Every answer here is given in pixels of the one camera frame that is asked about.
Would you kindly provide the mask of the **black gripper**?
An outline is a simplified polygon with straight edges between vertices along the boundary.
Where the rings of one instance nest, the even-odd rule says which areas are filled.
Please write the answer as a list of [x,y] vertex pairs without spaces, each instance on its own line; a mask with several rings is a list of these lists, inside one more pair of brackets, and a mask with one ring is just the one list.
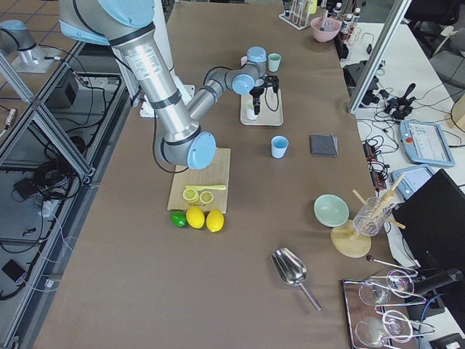
[[258,116],[260,113],[260,96],[265,93],[267,88],[271,87],[275,94],[279,90],[279,78],[276,75],[265,74],[262,78],[258,79],[254,88],[251,90],[252,105],[254,115]]

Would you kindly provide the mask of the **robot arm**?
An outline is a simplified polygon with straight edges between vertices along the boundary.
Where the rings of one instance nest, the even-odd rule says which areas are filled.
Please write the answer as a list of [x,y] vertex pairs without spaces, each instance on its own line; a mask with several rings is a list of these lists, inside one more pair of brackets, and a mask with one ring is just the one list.
[[153,139],[154,156],[204,169],[213,161],[217,145],[214,136],[202,130],[200,118],[227,89],[251,95],[258,112],[261,94],[268,87],[277,90],[278,77],[266,72],[265,50],[252,47],[239,69],[211,69],[205,84],[184,103],[154,39],[155,7],[154,1],[60,1],[60,27],[70,39],[110,46],[124,56],[165,130],[163,137]]

